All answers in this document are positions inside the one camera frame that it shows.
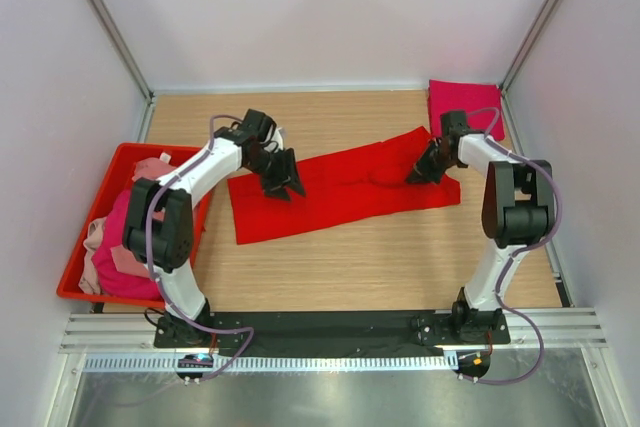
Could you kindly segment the red t shirt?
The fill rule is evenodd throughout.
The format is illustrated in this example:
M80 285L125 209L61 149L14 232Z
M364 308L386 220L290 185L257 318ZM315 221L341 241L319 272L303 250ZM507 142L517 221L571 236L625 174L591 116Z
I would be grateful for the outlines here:
M461 201L458 181L438 184L405 181L431 140L418 127L382 142L297 163L304 197L289 201L264 195L255 174L233 177L228 189L239 245L326 229L369 217L454 206Z

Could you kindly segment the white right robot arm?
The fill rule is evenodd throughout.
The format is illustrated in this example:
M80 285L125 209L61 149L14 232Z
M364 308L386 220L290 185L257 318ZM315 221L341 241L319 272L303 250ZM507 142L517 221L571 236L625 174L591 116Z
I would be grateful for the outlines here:
M409 184L438 184L452 167L485 178L481 224L488 240L471 280L448 313L419 317L425 345L507 342L504 294L525 256L554 235L561 217L552 167L500 145L490 129L474 129L462 110L440 117L441 133L414 163Z

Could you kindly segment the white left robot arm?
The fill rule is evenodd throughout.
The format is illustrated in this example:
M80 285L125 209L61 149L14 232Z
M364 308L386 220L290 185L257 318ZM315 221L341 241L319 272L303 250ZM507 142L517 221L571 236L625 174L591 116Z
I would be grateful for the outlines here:
M154 344L204 347L221 335L191 266L193 213L202 198L232 173L259 178L265 197L281 201L304 195L295 153L266 113L249 109L209 127L209 139L187 161L156 180L140 178L131 189L122 244L143 263L163 301Z

